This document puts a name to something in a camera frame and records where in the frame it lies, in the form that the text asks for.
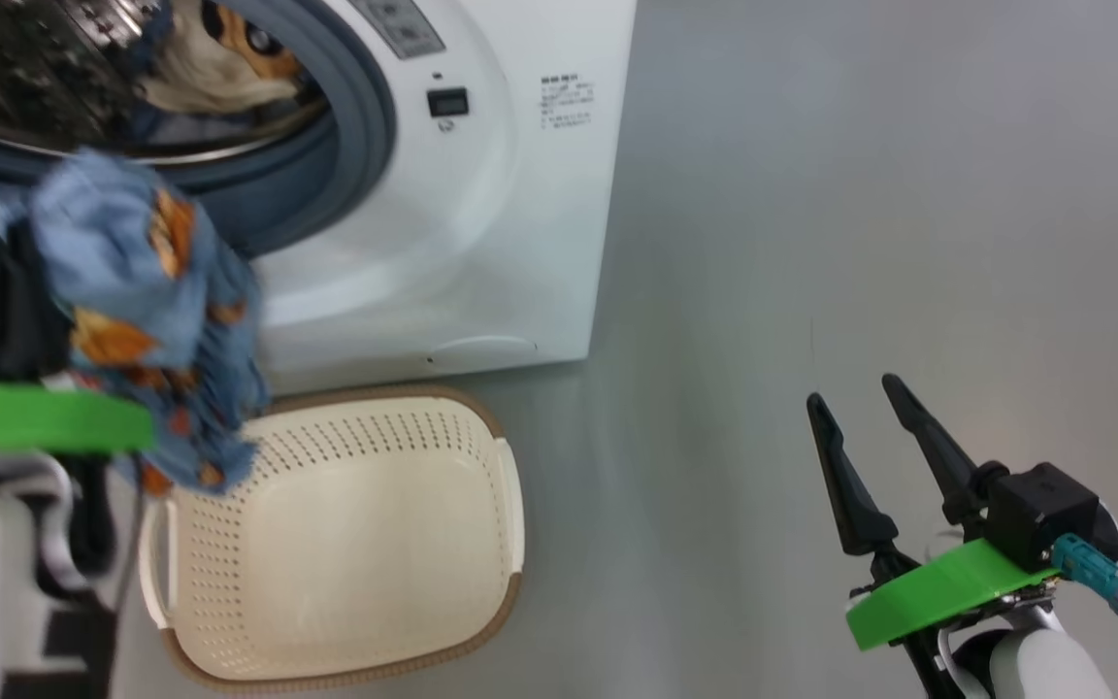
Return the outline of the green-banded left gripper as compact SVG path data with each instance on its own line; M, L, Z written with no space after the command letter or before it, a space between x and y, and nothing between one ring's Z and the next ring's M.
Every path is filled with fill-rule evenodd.
M50 390L45 378L70 367L72 319L50 296L44 258L28 227L0 238L0 452L120 454L154 447L141 404L102 393Z

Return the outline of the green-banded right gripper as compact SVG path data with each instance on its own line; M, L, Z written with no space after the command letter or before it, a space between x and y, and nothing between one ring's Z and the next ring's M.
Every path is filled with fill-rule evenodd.
M997 460L974 464L900 376L883 375L881 382L897 421L931 469L946 522L984 526L991 483L1005 478L1006 466ZM808 395L806 410L842 551L865 556L891 548L896 521L874 504L844 450L839 421L819 393ZM873 650L1059 575L1053 567L1026 572L988 541L974 540L880 584L850 603L844 618L858 649Z

